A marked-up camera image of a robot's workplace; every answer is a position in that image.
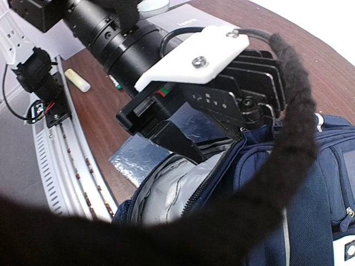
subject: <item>blue backpack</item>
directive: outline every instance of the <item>blue backpack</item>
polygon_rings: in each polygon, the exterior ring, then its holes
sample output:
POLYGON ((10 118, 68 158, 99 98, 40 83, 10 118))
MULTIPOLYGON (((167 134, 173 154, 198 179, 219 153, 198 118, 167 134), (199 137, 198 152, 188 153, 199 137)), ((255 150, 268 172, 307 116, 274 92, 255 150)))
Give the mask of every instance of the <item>blue backpack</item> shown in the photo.
MULTIPOLYGON (((317 114, 319 154, 278 230, 256 247, 245 266, 355 265, 355 126, 317 114)), ((170 222, 237 191, 268 158, 282 125, 244 131, 242 140, 199 144, 209 158, 193 165, 172 154, 122 204, 121 224, 170 222)))

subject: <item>robotic arm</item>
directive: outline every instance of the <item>robotic arm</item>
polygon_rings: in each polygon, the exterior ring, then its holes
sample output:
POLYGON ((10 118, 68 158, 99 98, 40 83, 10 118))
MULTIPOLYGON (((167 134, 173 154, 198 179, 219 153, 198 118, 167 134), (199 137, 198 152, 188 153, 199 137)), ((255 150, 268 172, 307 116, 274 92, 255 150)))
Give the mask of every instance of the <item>robotic arm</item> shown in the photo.
MULTIPOLYGON (((255 52, 256 56, 245 50, 249 40, 244 34, 265 40, 264 32, 228 27, 185 28, 163 39, 157 27, 139 20, 139 2, 9 0, 9 5, 42 32, 64 19, 74 36, 132 97, 116 116, 122 127, 191 161, 199 163, 205 156, 168 120, 185 102, 236 140, 241 127, 254 129, 271 124, 280 115, 285 97, 277 61, 271 54, 259 57, 259 52, 255 52), (171 38, 194 32, 198 33, 177 48, 168 45, 171 38), (165 50, 172 52, 164 56, 165 50)), ((11 20, 8 21, 2 27, 6 30, 1 42, 2 52, 8 53, 7 62, 26 91, 46 102, 53 101, 60 84, 54 84, 49 74, 49 56, 31 46, 26 37, 22 39, 19 29, 12 34, 11 20), (21 48, 25 40, 28 46, 21 50, 24 54, 13 59, 9 49, 21 48), (38 74, 35 80, 42 78, 42 82, 32 82, 29 73, 38 74)))

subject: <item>green marker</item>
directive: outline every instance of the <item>green marker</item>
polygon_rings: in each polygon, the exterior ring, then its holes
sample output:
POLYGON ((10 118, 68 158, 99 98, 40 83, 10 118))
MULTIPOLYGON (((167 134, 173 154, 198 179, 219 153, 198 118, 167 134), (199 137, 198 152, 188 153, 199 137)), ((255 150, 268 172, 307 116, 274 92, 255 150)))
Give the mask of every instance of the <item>green marker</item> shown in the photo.
POLYGON ((109 75, 110 80, 113 82, 115 85, 116 89, 121 90, 122 86, 113 78, 113 76, 109 75))

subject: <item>table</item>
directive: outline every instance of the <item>table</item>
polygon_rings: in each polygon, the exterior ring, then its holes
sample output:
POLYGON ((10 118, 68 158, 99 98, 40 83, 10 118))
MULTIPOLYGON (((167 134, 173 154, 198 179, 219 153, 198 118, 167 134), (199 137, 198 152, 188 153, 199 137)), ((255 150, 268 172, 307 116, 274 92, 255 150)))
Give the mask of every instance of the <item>table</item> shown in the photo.
MULTIPOLYGON (((280 33, 303 57, 318 112, 340 115, 355 123, 355 67, 326 43, 248 0, 193 0, 191 4, 243 28, 280 33)), ((257 40, 252 40, 251 46, 268 49, 257 40)), ((121 203, 133 194, 135 187, 113 167, 109 157, 129 137, 115 115, 130 98, 115 89, 102 66, 87 50, 66 60, 64 67, 74 69, 92 85, 86 94, 71 84, 70 91, 97 164, 121 203)))

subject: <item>white robotic arm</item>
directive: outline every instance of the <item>white robotic arm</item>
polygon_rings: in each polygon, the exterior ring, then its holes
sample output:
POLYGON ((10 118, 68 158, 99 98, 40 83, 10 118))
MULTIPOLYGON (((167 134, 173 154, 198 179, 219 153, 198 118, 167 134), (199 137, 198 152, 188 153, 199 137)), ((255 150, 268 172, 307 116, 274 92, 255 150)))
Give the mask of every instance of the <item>white robotic arm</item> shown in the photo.
POLYGON ((11 69, 18 69, 33 54, 34 44, 12 18, 7 3, 0 1, 0 50, 11 69))

